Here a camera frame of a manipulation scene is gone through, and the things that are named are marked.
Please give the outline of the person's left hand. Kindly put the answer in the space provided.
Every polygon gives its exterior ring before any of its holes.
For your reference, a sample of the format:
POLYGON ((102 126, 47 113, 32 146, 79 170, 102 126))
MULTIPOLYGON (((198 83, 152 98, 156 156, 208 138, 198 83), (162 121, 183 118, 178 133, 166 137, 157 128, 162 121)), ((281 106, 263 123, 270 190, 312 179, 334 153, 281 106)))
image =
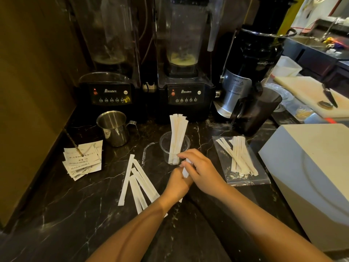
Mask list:
POLYGON ((172 171, 167 186, 161 195, 171 206, 179 202, 188 193, 193 184, 190 176, 184 177, 183 170, 183 167, 178 167, 172 171))

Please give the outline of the person's left forearm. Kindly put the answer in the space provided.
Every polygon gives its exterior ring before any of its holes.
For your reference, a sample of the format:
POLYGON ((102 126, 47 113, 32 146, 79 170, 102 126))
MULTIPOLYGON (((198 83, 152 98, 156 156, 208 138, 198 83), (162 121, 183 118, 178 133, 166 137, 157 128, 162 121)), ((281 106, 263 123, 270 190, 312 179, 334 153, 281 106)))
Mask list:
POLYGON ((108 238, 86 262, 141 262, 166 213, 183 196, 183 194, 164 192, 108 238))

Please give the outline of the person's right forearm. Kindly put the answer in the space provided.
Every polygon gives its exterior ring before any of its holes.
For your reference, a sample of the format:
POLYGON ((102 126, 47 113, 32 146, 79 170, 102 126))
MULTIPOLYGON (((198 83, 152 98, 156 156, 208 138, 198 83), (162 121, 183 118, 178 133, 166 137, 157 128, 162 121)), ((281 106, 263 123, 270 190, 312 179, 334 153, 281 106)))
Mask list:
POLYGON ((333 262, 328 256, 237 189, 223 183, 214 194, 272 262, 333 262))

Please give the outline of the clear plastic cup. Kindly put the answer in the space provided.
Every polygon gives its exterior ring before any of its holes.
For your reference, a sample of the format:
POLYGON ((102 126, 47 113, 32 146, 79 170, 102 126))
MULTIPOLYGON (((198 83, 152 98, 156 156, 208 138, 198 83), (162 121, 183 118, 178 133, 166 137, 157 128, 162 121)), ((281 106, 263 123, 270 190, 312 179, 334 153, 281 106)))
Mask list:
MULTIPOLYGON (((178 166, 182 161, 182 159, 179 157, 173 156, 173 163, 169 163, 171 137, 172 137, 171 131, 164 133, 159 140, 159 145, 163 151, 164 161, 169 165, 178 166)), ((188 136, 185 135, 180 152, 185 152, 189 148, 190 148, 190 140, 188 136)))

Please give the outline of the clear plastic zip bag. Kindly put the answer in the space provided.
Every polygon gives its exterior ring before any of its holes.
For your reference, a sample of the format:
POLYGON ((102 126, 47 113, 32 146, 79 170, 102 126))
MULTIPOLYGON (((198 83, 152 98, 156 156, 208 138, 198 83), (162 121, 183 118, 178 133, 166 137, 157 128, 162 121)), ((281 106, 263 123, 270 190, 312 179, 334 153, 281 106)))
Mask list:
MULTIPOLYGON (((264 168, 258 161, 255 153, 253 150, 249 147, 247 140, 247 149, 251 155, 252 162, 257 169, 259 175, 258 176, 251 176, 247 175, 244 177, 240 177, 239 174, 231 172, 231 163, 232 163, 232 158, 229 156, 223 148, 216 142, 218 138, 221 138, 222 136, 213 136, 212 139, 214 140, 214 145, 219 157, 220 161, 220 166, 223 171, 223 175, 225 177, 226 182, 229 185, 232 186, 244 186, 244 185, 262 185, 262 184, 270 184, 270 179, 265 172, 264 168)), ((231 140, 233 137, 224 137, 227 141, 231 140)))

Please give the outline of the dark plastic juice jug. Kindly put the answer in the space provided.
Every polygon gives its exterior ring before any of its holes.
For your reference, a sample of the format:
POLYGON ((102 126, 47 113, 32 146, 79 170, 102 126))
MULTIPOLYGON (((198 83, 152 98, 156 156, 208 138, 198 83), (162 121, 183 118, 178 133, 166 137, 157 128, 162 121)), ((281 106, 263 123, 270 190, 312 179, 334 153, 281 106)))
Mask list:
POLYGON ((253 92, 234 122, 235 130, 245 136, 254 135, 281 102, 281 95, 270 88, 263 87, 260 92, 253 92))

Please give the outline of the stainless steel milk pitcher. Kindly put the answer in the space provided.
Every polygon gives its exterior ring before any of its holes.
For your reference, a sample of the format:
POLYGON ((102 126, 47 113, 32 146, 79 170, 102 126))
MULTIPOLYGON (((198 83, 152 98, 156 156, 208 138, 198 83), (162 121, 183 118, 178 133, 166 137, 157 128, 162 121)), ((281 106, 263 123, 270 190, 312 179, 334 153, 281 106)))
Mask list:
POLYGON ((127 117, 120 111, 107 111, 100 114, 96 120, 102 129, 105 140, 113 147, 121 147, 129 141, 128 125, 137 125, 134 120, 127 121, 127 117))

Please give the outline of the black and silver juicer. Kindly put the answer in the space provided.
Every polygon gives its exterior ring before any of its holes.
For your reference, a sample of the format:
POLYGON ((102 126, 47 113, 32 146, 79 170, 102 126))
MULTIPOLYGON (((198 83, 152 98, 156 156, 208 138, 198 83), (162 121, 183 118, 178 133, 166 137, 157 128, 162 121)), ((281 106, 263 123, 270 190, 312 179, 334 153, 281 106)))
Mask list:
POLYGON ((214 102, 221 117, 234 123, 247 101, 262 94, 262 82, 279 61, 285 39, 295 36, 297 31, 277 33, 278 30, 266 25, 244 24, 233 36, 220 81, 222 92, 214 102))

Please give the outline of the stack of paper receipts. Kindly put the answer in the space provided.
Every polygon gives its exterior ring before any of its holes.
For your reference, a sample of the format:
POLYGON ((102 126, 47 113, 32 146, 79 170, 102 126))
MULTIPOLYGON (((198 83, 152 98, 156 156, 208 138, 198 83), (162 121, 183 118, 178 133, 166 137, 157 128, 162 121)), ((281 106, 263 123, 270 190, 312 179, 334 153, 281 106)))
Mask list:
POLYGON ((63 166, 74 181, 102 169, 102 146, 100 140, 81 144, 78 149, 64 148, 63 166))

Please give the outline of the clear glass plate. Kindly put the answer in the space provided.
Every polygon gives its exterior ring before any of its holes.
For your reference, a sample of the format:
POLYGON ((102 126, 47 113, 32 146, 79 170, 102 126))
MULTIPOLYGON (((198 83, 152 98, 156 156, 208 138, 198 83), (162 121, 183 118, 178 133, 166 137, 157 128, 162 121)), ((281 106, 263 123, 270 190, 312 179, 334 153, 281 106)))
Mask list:
POLYGON ((279 84, 265 83, 264 87, 272 89, 273 91, 277 92, 282 97, 281 103, 277 106, 277 108, 274 110, 274 112, 283 112, 283 111, 285 111, 287 109, 287 107, 294 100, 294 96, 288 90, 286 90, 285 88, 283 88, 279 84))

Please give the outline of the large white box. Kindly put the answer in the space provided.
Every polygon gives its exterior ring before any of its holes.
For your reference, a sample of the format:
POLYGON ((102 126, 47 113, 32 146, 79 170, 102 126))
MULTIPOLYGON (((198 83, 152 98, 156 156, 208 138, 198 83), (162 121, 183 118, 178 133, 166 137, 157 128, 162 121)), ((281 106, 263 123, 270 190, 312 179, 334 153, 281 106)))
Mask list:
POLYGON ((309 240, 349 250, 349 127, 282 125, 258 153, 309 240))

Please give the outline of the white cutting board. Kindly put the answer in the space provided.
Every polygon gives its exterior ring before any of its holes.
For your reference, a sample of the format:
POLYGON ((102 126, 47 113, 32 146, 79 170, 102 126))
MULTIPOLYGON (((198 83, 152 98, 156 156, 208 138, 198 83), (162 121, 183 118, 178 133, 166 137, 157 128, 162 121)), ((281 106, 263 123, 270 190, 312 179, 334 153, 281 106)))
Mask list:
POLYGON ((315 113, 322 118, 349 118, 349 98, 330 89, 338 108, 326 110, 318 105, 318 102, 329 102, 323 93, 323 87, 320 82, 308 76, 280 77, 274 78, 274 81, 291 92, 299 101, 309 106, 315 113))

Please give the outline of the white plastic container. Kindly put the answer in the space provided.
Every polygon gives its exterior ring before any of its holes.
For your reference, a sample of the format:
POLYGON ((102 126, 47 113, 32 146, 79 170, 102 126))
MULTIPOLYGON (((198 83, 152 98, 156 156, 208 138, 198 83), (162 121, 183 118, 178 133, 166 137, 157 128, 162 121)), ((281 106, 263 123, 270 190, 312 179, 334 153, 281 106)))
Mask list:
POLYGON ((302 67, 287 56, 281 56, 274 66, 270 77, 295 77, 302 71, 302 67))

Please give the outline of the black sink counter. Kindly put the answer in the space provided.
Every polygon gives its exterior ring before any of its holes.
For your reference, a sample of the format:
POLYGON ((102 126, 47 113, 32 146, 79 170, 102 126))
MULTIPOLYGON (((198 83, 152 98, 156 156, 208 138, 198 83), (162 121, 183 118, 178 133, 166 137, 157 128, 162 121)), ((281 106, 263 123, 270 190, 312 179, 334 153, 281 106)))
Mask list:
MULTIPOLYGON (((308 33, 286 39, 283 55, 291 58, 303 69, 304 76, 311 76, 318 81, 340 75, 349 78, 349 51, 327 48, 320 42, 336 17, 318 19, 308 33)), ((329 37, 349 38, 349 18, 339 21, 330 31, 329 37)))

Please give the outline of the colourful small items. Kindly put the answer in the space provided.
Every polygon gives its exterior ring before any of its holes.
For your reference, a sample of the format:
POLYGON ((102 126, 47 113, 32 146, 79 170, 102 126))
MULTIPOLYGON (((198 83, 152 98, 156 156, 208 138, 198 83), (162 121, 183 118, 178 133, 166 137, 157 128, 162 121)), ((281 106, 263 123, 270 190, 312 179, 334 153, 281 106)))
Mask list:
POLYGON ((349 38, 347 37, 328 37, 324 41, 323 44, 326 44, 327 48, 333 48, 336 50, 347 50, 349 51, 349 38))

